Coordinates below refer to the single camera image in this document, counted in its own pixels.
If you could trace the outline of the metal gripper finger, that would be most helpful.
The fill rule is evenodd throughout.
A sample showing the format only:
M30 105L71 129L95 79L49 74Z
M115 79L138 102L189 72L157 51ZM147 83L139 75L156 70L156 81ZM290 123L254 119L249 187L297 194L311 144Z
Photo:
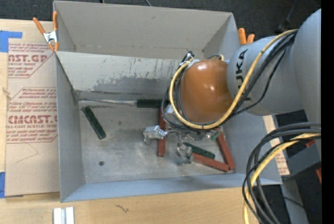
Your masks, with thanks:
M193 151L191 146L178 143L176 152L180 157L180 164L191 164L193 162Z
M145 144L151 144L153 140L160 140L167 137L167 131L160 128L159 125L147 127L143 133L143 141Z

